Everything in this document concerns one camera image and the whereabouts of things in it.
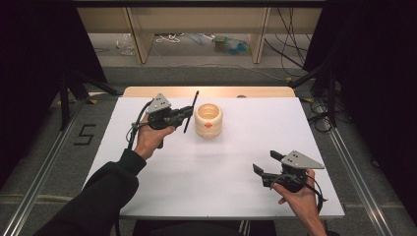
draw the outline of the black sleeve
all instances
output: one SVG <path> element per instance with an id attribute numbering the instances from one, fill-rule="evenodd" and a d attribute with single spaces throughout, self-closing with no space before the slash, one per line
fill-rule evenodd
<path id="1" fill-rule="evenodd" d="M 125 149 L 87 181 L 82 192 L 60 209 L 35 235 L 109 235 L 122 208 L 135 195 L 136 177 L 147 163 Z"/>

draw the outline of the white tabletop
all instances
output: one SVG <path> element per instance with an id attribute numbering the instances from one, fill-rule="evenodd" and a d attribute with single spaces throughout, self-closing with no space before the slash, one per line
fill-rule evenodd
<path id="1" fill-rule="evenodd" d="M 193 98 L 170 98 L 172 109 L 191 105 Z M 107 161 L 117 161 L 128 146 L 126 134 L 149 98 L 119 98 L 89 176 Z M 263 187 L 255 163 L 265 172 L 280 173 L 281 163 L 270 150 L 298 150 L 324 163 L 300 101 L 278 98 L 198 98 L 223 110 L 221 134 L 213 140 L 198 136 L 194 117 L 164 140 L 138 175 L 140 187 L 122 208 L 122 217 L 162 219 L 269 219 L 295 217 L 280 195 Z M 344 212 L 326 169 L 316 170 L 325 199 L 323 218 Z"/>

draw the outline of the white cup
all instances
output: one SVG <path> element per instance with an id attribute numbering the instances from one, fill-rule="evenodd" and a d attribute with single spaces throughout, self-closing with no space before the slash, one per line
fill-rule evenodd
<path id="1" fill-rule="evenodd" d="M 205 139 L 213 139 L 221 133 L 223 111 L 213 103 L 200 105 L 194 112 L 196 132 Z"/>

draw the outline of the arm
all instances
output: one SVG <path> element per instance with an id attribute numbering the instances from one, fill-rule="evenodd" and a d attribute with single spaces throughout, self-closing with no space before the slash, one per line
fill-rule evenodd
<path id="1" fill-rule="evenodd" d="M 307 170 L 307 174 L 315 178 L 315 172 L 311 169 Z M 307 179 L 307 184 L 315 186 L 312 178 Z M 303 225 L 309 231 L 310 236 L 327 235 L 325 228 L 319 218 L 319 211 L 317 210 L 316 194 L 313 191 L 303 188 L 297 193 L 291 193 L 282 185 L 273 184 L 273 188 L 282 195 L 279 204 L 289 203 L 292 211 L 301 220 Z"/>
<path id="2" fill-rule="evenodd" d="M 35 235 L 108 235 L 122 208 L 135 195 L 137 175 L 162 139 L 174 127 L 141 127 L 134 150 L 125 149 L 120 160 L 108 162 L 87 181 L 82 192 L 60 209 Z"/>

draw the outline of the person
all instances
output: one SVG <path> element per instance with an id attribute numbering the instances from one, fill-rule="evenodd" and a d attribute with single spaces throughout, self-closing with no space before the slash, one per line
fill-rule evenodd
<path id="1" fill-rule="evenodd" d="M 110 235 L 120 209 L 134 197 L 139 188 L 137 175 L 147 165 L 147 159 L 152 157 L 160 142 L 174 131 L 172 126 L 163 130 L 142 126 L 136 147 L 133 150 L 125 149 L 119 161 L 108 162 L 94 172 L 83 190 L 34 235 Z M 313 170 L 307 170 L 307 173 L 315 177 Z M 313 179 L 309 178 L 308 181 L 314 186 Z M 289 203 L 310 236 L 327 235 L 319 218 L 316 196 L 311 190 L 303 188 L 293 194 L 279 184 L 274 184 L 273 188 L 282 195 L 278 203 Z M 241 235 L 220 224 L 201 222 L 175 225 L 169 232 L 173 235 L 176 235 L 176 231 L 178 235 L 193 235 L 193 230 L 198 230 L 197 235 Z"/>

